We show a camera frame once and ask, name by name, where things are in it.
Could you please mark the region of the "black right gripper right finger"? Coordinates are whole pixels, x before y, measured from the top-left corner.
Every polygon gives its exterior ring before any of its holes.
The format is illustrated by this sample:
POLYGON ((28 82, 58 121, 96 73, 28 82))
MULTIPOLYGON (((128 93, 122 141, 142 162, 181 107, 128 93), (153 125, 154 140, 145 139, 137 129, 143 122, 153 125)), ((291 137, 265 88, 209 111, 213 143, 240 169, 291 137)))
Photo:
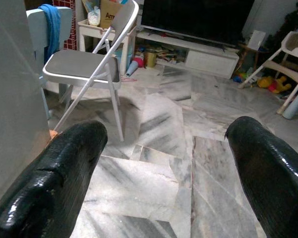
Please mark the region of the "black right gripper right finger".
POLYGON ((269 238, 298 238, 298 153, 256 119, 226 130, 243 191, 269 238))

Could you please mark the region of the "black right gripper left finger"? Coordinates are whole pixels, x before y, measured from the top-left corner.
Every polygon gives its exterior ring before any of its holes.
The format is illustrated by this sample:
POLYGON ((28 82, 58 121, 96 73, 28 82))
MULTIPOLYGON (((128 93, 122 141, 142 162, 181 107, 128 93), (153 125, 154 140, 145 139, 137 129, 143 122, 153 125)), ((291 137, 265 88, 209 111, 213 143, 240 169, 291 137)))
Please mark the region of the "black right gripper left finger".
POLYGON ((108 141, 84 121, 57 135, 0 199, 0 238, 68 238, 108 141))

